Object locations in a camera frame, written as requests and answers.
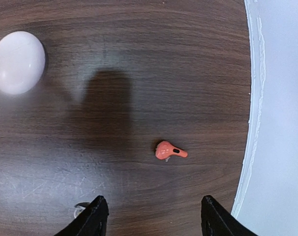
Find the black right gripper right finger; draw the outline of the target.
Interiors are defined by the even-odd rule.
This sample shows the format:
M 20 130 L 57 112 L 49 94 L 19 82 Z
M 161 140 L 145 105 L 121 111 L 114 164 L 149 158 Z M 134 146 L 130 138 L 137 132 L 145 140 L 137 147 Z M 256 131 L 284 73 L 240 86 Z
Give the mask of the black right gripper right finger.
M 256 236 L 211 195 L 201 201 L 201 228 L 203 236 Z

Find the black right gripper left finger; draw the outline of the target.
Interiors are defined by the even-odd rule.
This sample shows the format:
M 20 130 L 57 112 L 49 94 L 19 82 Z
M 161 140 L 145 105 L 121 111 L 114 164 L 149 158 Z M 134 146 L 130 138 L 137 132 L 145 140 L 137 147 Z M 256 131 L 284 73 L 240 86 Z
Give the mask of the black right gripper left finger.
M 108 216 L 109 208 L 106 199 L 99 195 L 55 236 L 105 236 Z

